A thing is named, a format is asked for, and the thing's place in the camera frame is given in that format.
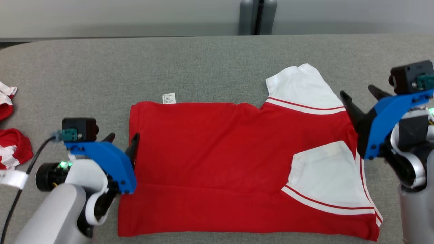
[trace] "green light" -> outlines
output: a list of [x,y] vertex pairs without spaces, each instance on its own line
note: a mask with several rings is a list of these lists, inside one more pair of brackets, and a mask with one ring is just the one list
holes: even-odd
[[59,166],[60,166],[61,168],[66,168],[66,167],[67,167],[67,162],[62,161],[62,162],[60,162]]

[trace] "black cable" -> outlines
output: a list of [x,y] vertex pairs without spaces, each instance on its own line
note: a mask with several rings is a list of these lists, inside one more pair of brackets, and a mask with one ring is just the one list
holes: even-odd
[[[36,162],[36,160],[38,159],[39,154],[41,154],[41,152],[42,152],[42,150],[44,149],[44,147],[45,147],[45,146],[46,146],[50,141],[54,140],[55,138],[56,138],[55,136],[52,136],[52,137],[48,138],[48,139],[45,140],[44,143],[39,147],[38,151],[35,153],[35,156],[33,157],[32,161],[31,161],[31,163],[30,163],[30,165],[29,165],[29,168],[28,168],[27,171],[26,171],[26,174],[28,174],[28,175],[30,174],[30,171],[32,171],[32,168],[33,168],[33,166],[35,165],[35,162]],[[15,196],[15,199],[14,199],[14,201],[13,201],[13,203],[12,203],[12,206],[10,207],[9,214],[7,215],[6,222],[4,223],[3,233],[1,234],[0,244],[4,244],[4,240],[5,240],[5,238],[6,238],[6,232],[7,232],[7,228],[8,228],[8,226],[9,226],[10,219],[12,218],[13,211],[15,210],[16,204],[18,203],[18,199],[20,198],[22,192],[23,192],[23,191],[22,191],[21,189],[18,190],[18,192],[16,193],[16,196]]]

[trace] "robotic arm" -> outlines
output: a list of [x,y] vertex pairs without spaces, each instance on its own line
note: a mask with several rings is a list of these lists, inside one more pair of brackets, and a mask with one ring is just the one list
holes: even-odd
[[95,142],[95,119],[63,120],[58,137],[69,151],[69,161],[45,163],[36,173],[36,186],[50,194],[29,220],[16,244],[86,244],[94,226],[102,225],[118,194],[136,188],[134,157],[136,134],[126,152],[112,144],[115,134]]
[[421,106],[433,98],[431,61],[391,70],[395,96],[369,86],[378,103],[363,113],[345,92],[345,109],[358,134],[364,159],[383,157],[401,182],[402,228],[406,244],[434,243],[434,121]]

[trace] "white care tag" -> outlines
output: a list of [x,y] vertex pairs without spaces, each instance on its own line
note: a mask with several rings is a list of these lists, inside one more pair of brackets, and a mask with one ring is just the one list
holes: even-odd
[[28,177],[29,175],[23,171],[0,170],[0,184],[10,185],[21,190],[24,188]]
[[163,95],[163,104],[172,104],[176,103],[175,93],[168,93]]

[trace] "white wall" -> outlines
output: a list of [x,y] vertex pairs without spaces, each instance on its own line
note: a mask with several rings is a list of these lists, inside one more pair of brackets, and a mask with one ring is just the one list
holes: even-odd
[[434,0],[277,0],[273,34],[434,33]]
[[0,0],[0,40],[236,35],[239,0]]

